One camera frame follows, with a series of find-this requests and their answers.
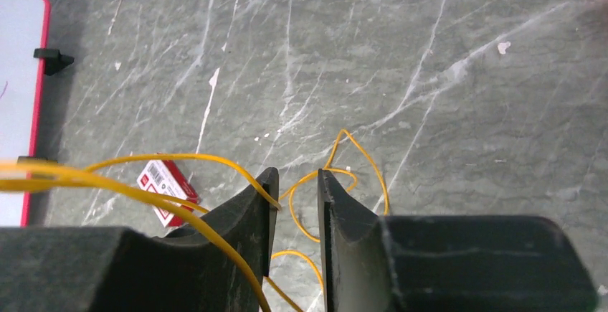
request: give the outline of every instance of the yellow cable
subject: yellow cable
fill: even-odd
[[[317,266],[315,265],[315,263],[307,255],[304,255],[300,251],[296,251],[296,250],[283,250],[283,251],[273,253],[272,256],[270,256],[270,258],[274,260],[277,257],[285,256],[285,255],[295,255],[295,256],[298,256],[298,257],[304,259],[310,265],[310,267],[315,271],[315,275],[317,275],[317,280],[319,281],[319,285],[321,286],[321,289],[323,289],[323,276],[319,272],[319,269],[317,269]]]
[[[268,276],[265,276],[265,279],[270,284],[270,286],[273,287],[277,293],[279,293],[281,298],[283,298],[283,300],[285,300],[288,304],[291,305],[291,307],[293,307],[294,310],[296,310],[297,312],[304,312],[304,310],[301,309],[300,306],[295,303],[295,301],[291,300],[291,298],[287,294],[285,294],[285,292],[283,292],[281,288],[279,288],[275,281],[273,281]]]
[[[202,219],[199,219],[188,210],[181,207],[177,207],[176,205],[171,204],[169,202],[165,202],[164,200],[158,198],[155,194],[151,194],[150,192],[146,192],[137,188],[132,188],[126,184],[122,184],[113,179],[105,178],[97,174],[92,174],[90,172],[70,168],[67,166],[60,166],[58,164],[31,164],[31,162],[19,164],[0,163],[0,171],[29,172],[30,174],[53,175],[61,179],[74,179],[76,181],[81,181],[83,184],[89,184],[90,186],[95,186],[100,189],[108,189],[119,194],[124,194],[132,199],[136,199],[147,204],[152,204],[154,206],[157,206],[158,208],[165,209],[166,211],[175,214],[176,216],[182,218],[184,221],[190,223],[192,227],[194,227],[201,234],[203,234],[203,236],[205,236],[210,241],[210,243],[217,246],[224,254],[226,254],[228,258],[230,258],[230,260],[234,262],[234,264],[243,272],[245,278],[252,286],[252,289],[254,291],[254,294],[257,296],[262,311],[270,312],[270,306],[268,305],[268,301],[264,296],[262,286],[257,282],[253,270],[243,259],[243,257],[241,257],[241,255],[239,255],[239,253],[232,246],[230,246],[230,244],[228,244],[228,242],[226,242],[224,238],[218,235],[217,232],[215,232],[206,222],[204,222]],[[5,179],[0,179],[0,190],[12,191],[9,187],[6,186]]]
[[[340,133],[336,137],[336,142],[333,144],[331,154],[330,154],[325,166],[323,167],[323,169],[332,171],[332,172],[336,172],[336,173],[346,174],[346,175],[352,177],[353,183],[346,189],[346,191],[348,191],[348,192],[351,191],[352,188],[354,188],[355,185],[357,184],[358,179],[351,172],[348,172],[348,171],[342,170],[342,169],[331,168],[331,162],[333,161],[333,158],[336,155],[336,151],[338,149],[338,145],[340,143],[340,140],[341,140],[343,134],[345,134],[353,142],[353,144],[359,149],[359,151],[366,157],[366,159],[369,161],[369,163],[374,168],[374,171],[376,172],[376,175],[377,175],[378,180],[380,181],[380,185],[382,187],[382,191],[384,193],[384,214],[388,214],[389,210],[390,210],[389,194],[388,194],[388,189],[386,188],[386,183],[384,182],[384,178],[382,177],[381,172],[378,170],[377,165],[374,163],[374,160],[370,157],[369,154],[367,154],[367,152],[361,147],[361,145],[353,138],[353,136],[346,129],[340,130]],[[43,176],[57,176],[57,179],[0,179],[0,190],[39,192],[39,191],[47,190],[47,189],[50,189],[50,188],[56,187],[56,186],[109,189],[114,192],[124,194],[130,198],[137,199],[138,201],[155,205],[159,208],[167,210],[168,212],[172,212],[173,214],[177,215],[178,217],[181,217],[184,221],[187,221],[190,224],[192,224],[192,226],[195,229],[197,229],[200,233],[202,233],[203,236],[207,237],[212,244],[216,245],[220,250],[222,250],[222,252],[224,252],[231,260],[234,261],[235,265],[237,267],[239,267],[239,269],[241,271],[243,271],[246,279],[252,285],[252,288],[253,288],[256,296],[258,297],[258,300],[260,301],[260,307],[262,308],[262,310],[264,312],[270,311],[270,307],[268,306],[267,301],[262,292],[261,285],[259,285],[259,283],[257,283],[257,279],[255,279],[255,276],[251,270],[251,267],[249,267],[247,265],[247,263],[238,254],[238,252],[236,252],[236,250],[234,250],[234,248],[232,248],[225,240],[223,240],[222,237],[220,237],[207,223],[203,222],[201,219],[194,216],[188,210],[180,208],[174,204],[170,204],[166,201],[174,202],[176,204],[182,204],[182,205],[188,206],[194,210],[200,211],[202,213],[207,213],[208,212],[207,209],[200,207],[197,204],[194,204],[194,203],[182,200],[182,199],[178,199],[176,197],[156,194],[153,192],[146,192],[146,191],[143,191],[140,189],[132,188],[130,186],[119,183],[112,179],[107,179],[102,176],[91,174],[91,172],[94,172],[103,167],[116,165],[116,164],[128,163],[128,162],[132,162],[132,161],[184,160],[184,159],[215,161],[215,162],[219,162],[221,164],[232,167],[233,169],[237,170],[241,175],[243,175],[243,177],[245,177],[248,180],[248,182],[251,183],[251,185],[256,189],[256,191],[259,192],[269,203],[271,203],[271,205],[273,205],[274,207],[276,207],[277,209],[280,210],[280,204],[277,201],[275,201],[262,188],[262,186],[260,186],[260,184],[257,183],[257,181],[255,181],[253,176],[251,176],[251,174],[249,174],[249,172],[244,170],[241,166],[239,166],[238,164],[236,164],[233,161],[230,161],[230,160],[222,158],[222,157],[213,156],[213,155],[209,155],[209,154],[197,154],[197,153],[145,154],[145,155],[139,155],[139,156],[128,156],[128,157],[116,158],[116,159],[111,159],[111,160],[107,160],[107,161],[102,161],[97,164],[93,164],[93,165],[87,167],[84,171],[79,171],[77,169],[69,168],[67,166],[60,166],[60,165],[56,165],[56,164],[36,164],[36,163],[40,162],[37,160],[25,161],[25,162],[22,162],[17,165],[0,164],[0,171],[28,171],[30,173],[37,173],[37,174],[41,174]],[[289,196],[290,213],[291,213],[291,216],[292,216],[296,226],[298,226],[298,228],[308,238],[310,238],[311,240],[313,240],[315,242],[319,242],[319,239],[317,237],[311,235],[304,228],[304,226],[301,225],[301,223],[298,221],[297,217],[295,216],[295,212],[293,209],[293,195],[295,193],[295,190],[301,184],[304,184],[305,182],[310,181],[311,179],[314,179],[315,177],[317,177],[317,175],[318,175],[317,171],[310,172],[309,174],[304,176],[302,179],[300,179],[300,181],[298,181],[296,184],[294,184],[292,187],[290,187],[279,198],[279,200],[281,200],[281,199],[285,198],[287,195]],[[319,284],[321,285],[321,289],[323,289],[323,277],[320,274],[319,270],[317,269],[316,265],[313,263],[313,261],[308,256],[306,256],[303,253],[296,251],[296,250],[284,250],[284,251],[276,252],[275,254],[272,255],[272,258],[274,259],[274,258],[282,256],[282,255],[297,255],[298,257],[301,257],[302,259],[306,260],[308,262],[308,264],[314,269],[317,279],[319,281]],[[277,293],[279,293],[279,295],[281,295],[281,297],[284,298],[296,311],[302,311],[301,308],[299,308],[289,297],[287,297],[287,295],[282,290],[279,289],[279,287],[276,285],[276,283],[274,281],[272,281],[270,278],[267,278],[267,280],[268,280],[269,284],[277,291]]]
[[[338,150],[338,144],[340,143],[340,140],[342,139],[342,135],[343,134],[346,134],[346,136],[349,139],[351,139],[352,143],[367,158],[367,160],[371,164],[371,167],[374,168],[374,171],[376,172],[376,175],[378,176],[378,180],[380,181],[380,185],[382,186],[382,192],[384,193],[384,214],[388,214],[389,210],[390,210],[390,206],[389,206],[389,190],[386,188],[386,183],[384,182],[384,178],[382,177],[382,173],[380,172],[380,170],[378,170],[378,166],[376,165],[376,163],[374,163],[374,160],[370,157],[370,155],[367,153],[367,151],[365,149],[363,149],[363,147],[361,147],[361,145],[359,144],[359,142],[357,142],[357,140],[355,140],[353,138],[353,136],[346,129],[342,129],[340,131],[340,133],[338,133],[338,137],[336,138],[336,142],[333,143],[333,148],[331,150],[331,154],[329,156],[329,159],[327,160],[327,162],[326,162],[325,166],[323,167],[323,169],[327,170],[327,171],[338,172],[338,173],[342,173],[342,174],[348,174],[349,176],[353,177],[354,182],[348,188],[346,188],[346,191],[348,191],[348,192],[351,191],[352,188],[354,188],[355,185],[357,184],[357,177],[354,174],[352,174],[351,172],[348,172],[348,171],[342,170],[342,169],[333,169],[333,168],[331,168],[331,162],[333,161],[333,157],[336,155],[336,151]],[[319,238],[315,237],[314,235],[312,235],[311,233],[309,233],[309,231],[307,231],[306,228],[304,228],[304,226],[302,225],[302,223],[300,222],[300,220],[298,220],[298,218],[295,216],[295,211],[293,209],[293,195],[295,193],[295,190],[300,185],[304,184],[307,181],[310,181],[311,179],[314,179],[315,177],[317,177],[317,175],[318,175],[317,171],[310,172],[309,174],[307,174],[306,176],[304,176],[302,179],[300,179],[300,181],[298,181],[296,184],[294,184],[291,188],[289,188],[279,198],[279,200],[281,200],[286,195],[289,195],[288,206],[289,206],[289,211],[291,213],[291,217],[292,217],[293,221],[295,222],[295,225],[298,226],[298,228],[300,229],[300,231],[302,231],[302,233],[304,233],[304,235],[306,237],[308,237],[308,239],[310,239],[310,240],[312,240],[314,242],[320,242]]]
[[[71,181],[67,179],[5,179],[4,186],[7,189],[11,189],[14,192],[40,192],[48,190],[50,188],[97,188],[90,184],[83,184],[78,181]],[[196,203],[173,197],[169,195],[157,194],[155,192],[149,192],[150,194],[156,195],[158,198],[170,201],[176,204],[182,204],[186,207],[190,207],[198,212],[206,214],[209,212],[208,209],[199,206]]]
[[[239,164],[230,161],[226,158],[222,158],[221,156],[213,156],[211,154],[197,154],[197,153],[175,153],[175,154],[140,154],[137,156],[124,156],[120,158],[110,159],[106,161],[101,161],[100,163],[90,165],[85,168],[85,171],[94,172],[98,169],[104,168],[106,166],[112,166],[116,164],[124,164],[132,161],[146,161],[146,160],[205,160],[205,161],[215,161],[217,163],[221,163],[227,166],[232,167],[238,173],[243,175],[244,178],[248,180],[248,182],[255,188],[255,190],[264,197],[268,203],[272,206],[275,206],[278,210],[281,210],[281,205],[279,202],[274,200],[267,192],[262,188],[260,183],[258,183],[253,176],[247,172],[247,170],[243,169]]]

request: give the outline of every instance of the whiteboard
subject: whiteboard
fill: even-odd
[[[33,156],[47,44],[48,0],[0,0],[0,160]],[[0,193],[0,227],[27,224],[29,194]]]

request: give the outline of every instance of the black plastic clip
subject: black plastic clip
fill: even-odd
[[[53,163],[57,163],[56,160],[51,160],[51,159],[47,158],[46,156],[19,156],[17,158],[17,163],[21,163],[21,162],[24,162],[24,161],[27,161],[27,160],[32,160],[32,159],[33,160],[38,159],[38,160],[44,160],[44,161],[51,161]]]
[[[34,50],[34,57],[45,61],[45,75],[53,75],[74,63],[74,57],[61,55],[58,49],[38,48]]]

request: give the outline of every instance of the small cardboard box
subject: small cardboard box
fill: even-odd
[[[149,161],[139,174],[137,185],[139,185],[140,189],[149,192],[185,199],[192,203],[198,203],[199,201],[199,195],[194,191],[192,185],[188,183],[186,177],[177,168],[177,165],[169,160]],[[186,206],[181,207],[189,211],[192,210],[192,208]],[[184,223],[180,217],[176,217],[175,214],[167,212],[164,209],[153,207],[153,210],[164,227],[176,227]]]

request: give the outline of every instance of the tabletop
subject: tabletop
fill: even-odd
[[[50,1],[50,45],[77,61],[46,82],[49,156],[212,153],[253,174],[279,168],[285,191],[346,128],[379,165],[393,213],[549,217],[608,292],[608,0]],[[354,146],[334,166],[382,211]],[[103,173],[134,184],[142,168]],[[205,207],[246,186],[217,164],[182,168]],[[313,182],[295,195],[313,234],[315,199]],[[166,232],[150,207],[99,191],[53,191],[44,222]],[[274,250],[288,248],[320,263],[284,212]],[[271,276],[323,310],[302,260],[277,259]]]

